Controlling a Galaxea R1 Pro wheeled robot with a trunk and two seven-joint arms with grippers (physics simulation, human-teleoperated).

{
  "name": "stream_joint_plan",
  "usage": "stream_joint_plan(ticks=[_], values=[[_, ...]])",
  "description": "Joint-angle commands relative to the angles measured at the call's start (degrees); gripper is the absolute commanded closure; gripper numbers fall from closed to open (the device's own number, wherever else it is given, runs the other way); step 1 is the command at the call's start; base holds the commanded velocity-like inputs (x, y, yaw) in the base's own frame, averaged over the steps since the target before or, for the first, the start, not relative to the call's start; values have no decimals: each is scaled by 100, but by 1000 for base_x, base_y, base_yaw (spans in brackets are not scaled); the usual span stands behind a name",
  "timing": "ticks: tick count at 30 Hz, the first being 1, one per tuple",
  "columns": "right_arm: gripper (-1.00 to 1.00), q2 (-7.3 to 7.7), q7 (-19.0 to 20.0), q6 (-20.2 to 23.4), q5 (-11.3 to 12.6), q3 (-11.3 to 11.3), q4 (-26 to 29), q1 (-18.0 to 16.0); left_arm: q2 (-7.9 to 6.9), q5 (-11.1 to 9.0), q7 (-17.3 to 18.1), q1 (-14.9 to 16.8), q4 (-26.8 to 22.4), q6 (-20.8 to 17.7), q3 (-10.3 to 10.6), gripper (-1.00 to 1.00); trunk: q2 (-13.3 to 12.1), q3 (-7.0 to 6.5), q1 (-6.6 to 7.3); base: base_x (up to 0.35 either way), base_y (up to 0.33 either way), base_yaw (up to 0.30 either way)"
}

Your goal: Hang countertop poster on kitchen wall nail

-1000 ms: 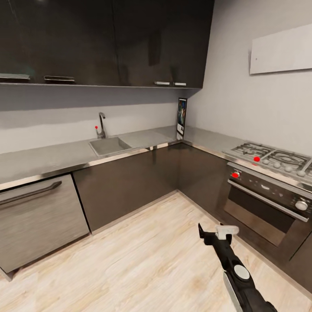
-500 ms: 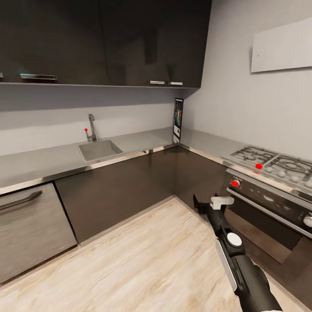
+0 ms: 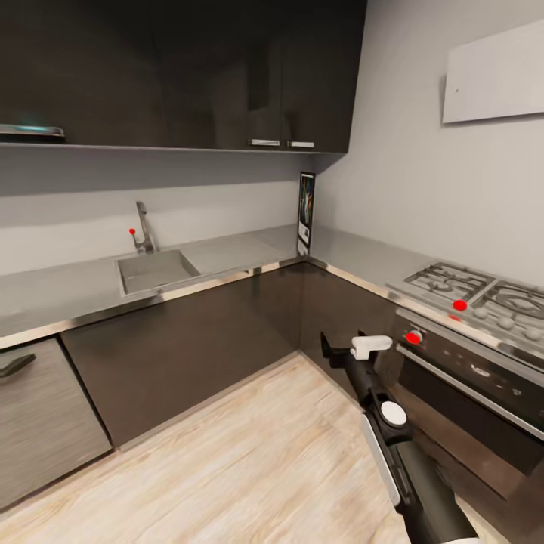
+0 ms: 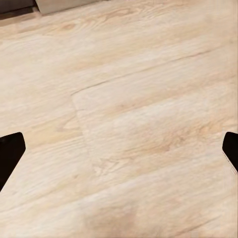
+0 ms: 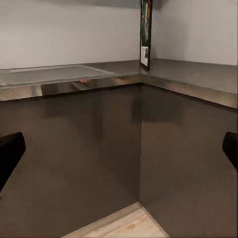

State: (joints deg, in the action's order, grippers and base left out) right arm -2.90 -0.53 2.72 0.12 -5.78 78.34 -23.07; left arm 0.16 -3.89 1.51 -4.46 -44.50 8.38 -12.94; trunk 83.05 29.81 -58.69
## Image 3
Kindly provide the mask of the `poster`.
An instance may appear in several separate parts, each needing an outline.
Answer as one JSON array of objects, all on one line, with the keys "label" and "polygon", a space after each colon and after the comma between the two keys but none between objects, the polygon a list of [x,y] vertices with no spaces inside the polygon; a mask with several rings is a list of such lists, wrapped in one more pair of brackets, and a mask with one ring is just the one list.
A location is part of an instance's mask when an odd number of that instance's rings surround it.
[{"label": "poster", "polygon": [[314,207],[316,173],[301,171],[298,207],[298,236],[304,244],[311,246],[311,227]]}]

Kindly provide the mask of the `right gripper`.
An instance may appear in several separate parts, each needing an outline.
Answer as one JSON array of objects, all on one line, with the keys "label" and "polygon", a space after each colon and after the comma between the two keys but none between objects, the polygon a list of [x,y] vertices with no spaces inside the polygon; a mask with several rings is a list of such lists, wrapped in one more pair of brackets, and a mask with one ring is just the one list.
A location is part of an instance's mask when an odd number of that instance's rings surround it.
[{"label": "right gripper", "polygon": [[[361,335],[361,337],[366,337],[361,330],[357,333]],[[320,340],[323,358],[329,358],[331,369],[345,368],[352,386],[354,386],[357,379],[364,375],[379,376],[375,371],[375,367],[373,367],[378,356],[378,350],[370,351],[368,360],[357,360],[351,353],[351,348],[331,348],[323,332],[320,333]]]}]

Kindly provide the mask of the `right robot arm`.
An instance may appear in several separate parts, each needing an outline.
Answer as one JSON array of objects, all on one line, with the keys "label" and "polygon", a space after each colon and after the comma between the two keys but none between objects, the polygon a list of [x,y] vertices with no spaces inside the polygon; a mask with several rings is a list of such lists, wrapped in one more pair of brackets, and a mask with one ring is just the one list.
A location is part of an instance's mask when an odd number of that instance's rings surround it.
[{"label": "right robot arm", "polygon": [[384,386],[373,365],[378,350],[388,350],[390,336],[352,338],[353,348],[331,348],[320,333],[323,358],[331,369],[345,368],[365,408],[362,432],[394,508],[402,514],[411,544],[483,544],[455,501],[444,467],[413,440],[410,419]]}]

